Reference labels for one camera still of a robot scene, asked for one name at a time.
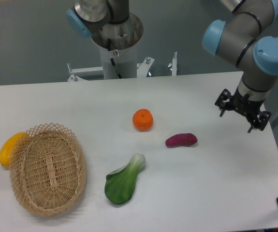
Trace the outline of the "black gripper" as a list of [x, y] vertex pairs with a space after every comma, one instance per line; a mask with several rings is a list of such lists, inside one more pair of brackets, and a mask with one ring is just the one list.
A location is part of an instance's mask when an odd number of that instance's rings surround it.
[[236, 89], [233, 97], [229, 90], [224, 89], [215, 101], [215, 106], [220, 110], [220, 117], [226, 111], [235, 111], [245, 116], [250, 123], [248, 129], [248, 133], [250, 133], [252, 130], [263, 131], [269, 122], [271, 113], [261, 110], [263, 102], [264, 92], [256, 92], [242, 87]]

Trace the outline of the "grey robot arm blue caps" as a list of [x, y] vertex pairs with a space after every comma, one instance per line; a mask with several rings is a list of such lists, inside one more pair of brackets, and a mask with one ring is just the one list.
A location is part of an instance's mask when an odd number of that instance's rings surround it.
[[[231, 22], [213, 21], [203, 48], [243, 72], [234, 94], [224, 90], [216, 100], [221, 113], [235, 111], [264, 130], [271, 114], [261, 105], [278, 79], [278, 38], [261, 37], [278, 16], [278, 0], [225, 0]], [[101, 54], [105, 79], [146, 77], [152, 60], [137, 65], [135, 46], [143, 35], [141, 20], [129, 11], [127, 0], [77, 0], [66, 13], [71, 27], [91, 38]]]

